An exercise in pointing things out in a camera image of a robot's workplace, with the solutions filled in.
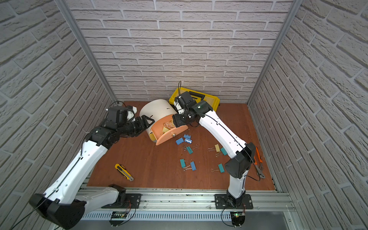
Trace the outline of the orange top drawer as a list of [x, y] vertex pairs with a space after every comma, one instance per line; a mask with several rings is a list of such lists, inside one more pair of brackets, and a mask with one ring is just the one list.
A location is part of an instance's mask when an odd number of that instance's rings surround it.
[[163, 128], [164, 128], [163, 124], [165, 122], [173, 122], [172, 115], [168, 115], [166, 117], [161, 118], [160, 120], [155, 122], [153, 126], [151, 127], [151, 132], [156, 139], [156, 145], [163, 144], [164, 142], [174, 137], [178, 137], [181, 133], [183, 133], [184, 131], [188, 129], [188, 125], [184, 125], [184, 126], [172, 128], [168, 132], [163, 133]]

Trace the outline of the round white drawer cabinet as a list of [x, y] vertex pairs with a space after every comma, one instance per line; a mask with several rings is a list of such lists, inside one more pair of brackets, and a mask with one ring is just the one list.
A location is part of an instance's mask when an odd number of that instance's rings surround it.
[[172, 108], [168, 101], [157, 99], [149, 102], [140, 110], [140, 116], [147, 116], [154, 120], [154, 123], [147, 129], [149, 138], [157, 143], [158, 139], [164, 134], [164, 123], [172, 119], [172, 115], [177, 112]]

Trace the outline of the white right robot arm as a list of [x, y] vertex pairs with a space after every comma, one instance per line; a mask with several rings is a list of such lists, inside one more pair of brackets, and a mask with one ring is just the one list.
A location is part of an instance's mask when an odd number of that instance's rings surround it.
[[239, 207], [245, 194], [248, 171], [255, 161], [255, 145], [251, 142], [246, 143], [235, 135], [206, 101], [199, 103], [179, 101], [174, 106], [178, 112], [172, 117], [176, 127], [197, 122], [210, 132], [227, 152], [230, 157], [230, 160], [225, 164], [225, 170], [230, 175], [227, 203], [233, 208]]

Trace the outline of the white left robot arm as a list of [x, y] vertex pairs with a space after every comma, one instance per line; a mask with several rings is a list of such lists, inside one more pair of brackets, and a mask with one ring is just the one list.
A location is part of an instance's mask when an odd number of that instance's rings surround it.
[[69, 230], [91, 211], [130, 205], [126, 189], [117, 185], [91, 195], [77, 193], [87, 175], [115, 143], [121, 138], [137, 137], [154, 124], [154, 119], [136, 116], [136, 112], [134, 106], [108, 108], [106, 118], [85, 136], [80, 151], [56, 182], [44, 193], [31, 196], [29, 204], [40, 216]]

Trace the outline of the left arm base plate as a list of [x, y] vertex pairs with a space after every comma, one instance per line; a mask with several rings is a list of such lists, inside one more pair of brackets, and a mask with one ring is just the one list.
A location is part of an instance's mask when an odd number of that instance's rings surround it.
[[142, 194], [119, 195], [115, 203], [102, 206], [102, 209], [126, 209], [129, 205], [134, 209], [138, 209], [140, 206], [141, 196]]

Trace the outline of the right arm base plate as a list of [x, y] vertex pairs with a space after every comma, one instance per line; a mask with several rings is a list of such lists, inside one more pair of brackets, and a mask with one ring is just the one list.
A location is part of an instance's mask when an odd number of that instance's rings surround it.
[[253, 209], [253, 201], [249, 194], [234, 198], [230, 194], [215, 194], [216, 209]]

